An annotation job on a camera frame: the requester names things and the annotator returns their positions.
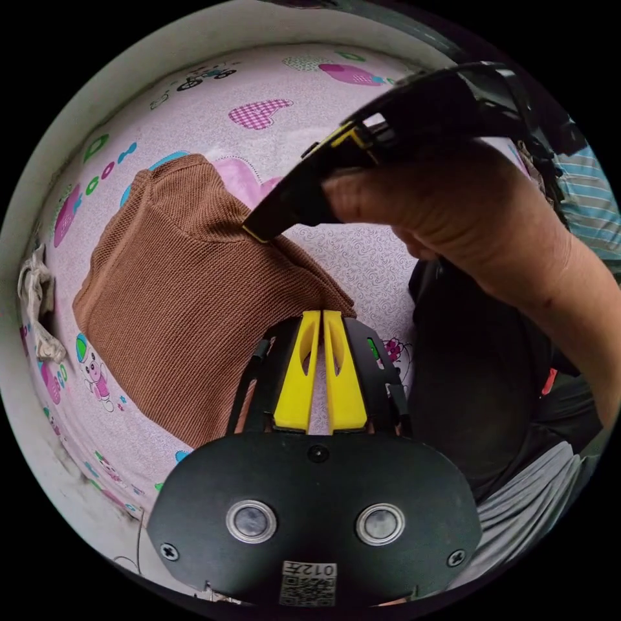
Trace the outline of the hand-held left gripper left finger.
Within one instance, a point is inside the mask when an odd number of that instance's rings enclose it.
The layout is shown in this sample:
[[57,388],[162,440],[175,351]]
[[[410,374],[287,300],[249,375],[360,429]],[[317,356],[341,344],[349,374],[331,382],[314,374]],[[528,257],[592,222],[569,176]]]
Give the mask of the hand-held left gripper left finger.
[[305,311],[297,319],[283,383],[273,414],[275,428],[308,433],[318,359],[321,312]]

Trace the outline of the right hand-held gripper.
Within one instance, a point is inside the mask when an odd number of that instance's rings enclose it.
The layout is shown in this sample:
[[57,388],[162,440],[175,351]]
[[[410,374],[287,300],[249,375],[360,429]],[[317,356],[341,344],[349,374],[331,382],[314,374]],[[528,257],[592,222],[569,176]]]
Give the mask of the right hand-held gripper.
[[309,147],[243,225],[271,241],[297,225],[336,224],[322,185],[337,171],[405,162],[428,144],[487,137],[529,138],[529,105],[511,70],[475,62],[408,76]]

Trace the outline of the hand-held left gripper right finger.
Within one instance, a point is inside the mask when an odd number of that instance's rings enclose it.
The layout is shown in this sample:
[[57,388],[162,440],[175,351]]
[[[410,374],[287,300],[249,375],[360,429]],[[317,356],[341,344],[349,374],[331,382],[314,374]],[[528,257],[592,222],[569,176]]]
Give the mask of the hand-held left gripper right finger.
[[323,311],[323,342],[330,432],[361,431],[367,413],[340,312]]

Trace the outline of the person's right hand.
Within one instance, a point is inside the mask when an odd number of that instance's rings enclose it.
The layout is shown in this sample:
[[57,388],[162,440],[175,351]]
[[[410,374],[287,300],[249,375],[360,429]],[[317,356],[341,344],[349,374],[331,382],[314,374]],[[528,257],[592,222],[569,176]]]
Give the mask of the person's right hand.
[[339,220],[386,224],[412,252],[442,256],[488,285],[540,267],[533,253],[537,189],[486,144],[340,174],[323,190]]

